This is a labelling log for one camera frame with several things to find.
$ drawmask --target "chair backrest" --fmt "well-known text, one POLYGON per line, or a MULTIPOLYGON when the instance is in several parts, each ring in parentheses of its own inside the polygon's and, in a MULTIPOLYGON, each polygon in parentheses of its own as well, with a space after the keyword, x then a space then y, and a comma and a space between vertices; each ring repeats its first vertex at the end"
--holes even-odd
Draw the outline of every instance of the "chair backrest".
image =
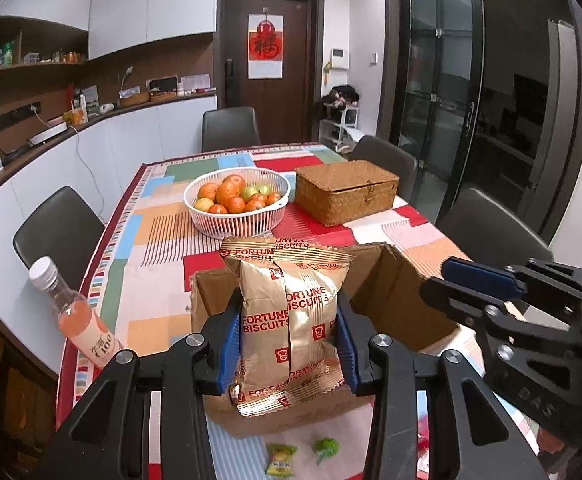
POLYGON ((365 135, 357 141, 349 160, 368 160, 399 177, 398 196, 407 202, 413 192, 418 161, 395 144, 365 135))
POLYGON ((469 187, 437 227, 474 262, 503 269, 529 258, 553 261, 553 253, 529 226, 501 203, 469 187))
POLYGON ((78 290, 104 225, 72 188, 65 186, 40 204, 14 235, 14 249, 29 269, 49 256, 60 275, 78 290))
POLYGON ((255 110, 250 106, 210 110, 202 116, 202 151, 260 146, 255 110))

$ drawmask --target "blue gripper pad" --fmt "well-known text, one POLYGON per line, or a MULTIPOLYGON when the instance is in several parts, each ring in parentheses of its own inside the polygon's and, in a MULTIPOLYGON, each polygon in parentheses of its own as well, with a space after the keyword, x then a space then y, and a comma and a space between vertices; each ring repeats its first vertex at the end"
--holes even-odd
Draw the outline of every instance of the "blue gripper pad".
POLYGON ((360 383, 360 377, 357 373, 357 352, 353 345, 353 339, 349 334, 346 320, 342 316, 339 303, 335 321, 337 327, 336 349, 338 350, 342 376, 344 377, 344 382, 351 388, 351 392, 355 394, 360 383))
POLYGON ((235 314, 226 332, 225 343, 220 351, 217 386, 220 392, 226 392, 233 382, 235 369, 240 358, 240 312, 235 314))
POLYGON ((475 264, 452 256, 442 264, 442 277, 447 282, 465 286, 501 301, 521 298, 526 293, 524 283, 504 270, 475 264))

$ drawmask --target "fruit basket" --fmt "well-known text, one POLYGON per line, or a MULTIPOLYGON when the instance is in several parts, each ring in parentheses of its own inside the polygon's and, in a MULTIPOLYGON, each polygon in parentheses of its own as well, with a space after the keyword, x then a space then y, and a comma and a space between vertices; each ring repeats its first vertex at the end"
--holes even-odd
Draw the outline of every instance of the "fruit basket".
POLYGON ((287 178, 276 171, 264 168, 229 168, 204 174, 191 182, 184 190, 184 203, 191 220, 202 234, 223 240, 228 236, 260 236, 277 226, 289 202, 291 185, 287 178), (237 174, 249 186, 269 186, 271 193, 279 193, 280 199, 272 205, 255 211, 238 214, 214 214, 194 208, 198 192, 205 184, 221 184, 229 176, 237 174))

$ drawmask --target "door handle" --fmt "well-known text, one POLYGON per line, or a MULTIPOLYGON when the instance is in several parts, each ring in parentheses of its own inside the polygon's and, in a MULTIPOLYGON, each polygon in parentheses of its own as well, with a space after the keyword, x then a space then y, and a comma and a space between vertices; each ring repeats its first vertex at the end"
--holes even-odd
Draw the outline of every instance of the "door handle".
POLYGON ((465 136, 469 136, 471 133, 471 121, 473 120, 473 109, 475 108, 475 104, 473 101, 469 103, 469 115, 466 118, 466 133, 465 136))
POLYGON ((225 61, 225 79, 227 81, 233 81, 233 59, 231 58, 225 61))

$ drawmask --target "cardboard box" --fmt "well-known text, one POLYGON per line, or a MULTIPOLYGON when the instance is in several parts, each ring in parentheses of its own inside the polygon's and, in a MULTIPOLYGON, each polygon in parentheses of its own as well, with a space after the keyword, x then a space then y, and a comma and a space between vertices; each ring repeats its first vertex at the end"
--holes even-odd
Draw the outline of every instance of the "cardboard box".
MULTIPOLYGON (((436 255, 436 262, 416 262, 416 267, 437 269, 439 274, 440 265, 447 257, 465 257, 451 242, 447 248, 448 251, 432 252, 436 255)), ((429 277, 423 276, 427 271, 418 272, 405 256, 388 244, 373 243, 343 249, 356 255, 343 285, 353 309, 369 316, 378 332, 398 339, 410 349, 438 353, 455 334, 457 326, 420 299, 420 283, 429 277)), ((226 268, 197 272, 191 277, 194 332, 202 329, 209 316, 224 311, 236 286, 236 278, 226 268)), ((226 394, 205 397, 204 400, 207 415, 237 437, 279 433, 310 422, 320 422, 370 401, 354 396, 344 385, 280 412, 243 417, 226 394)))

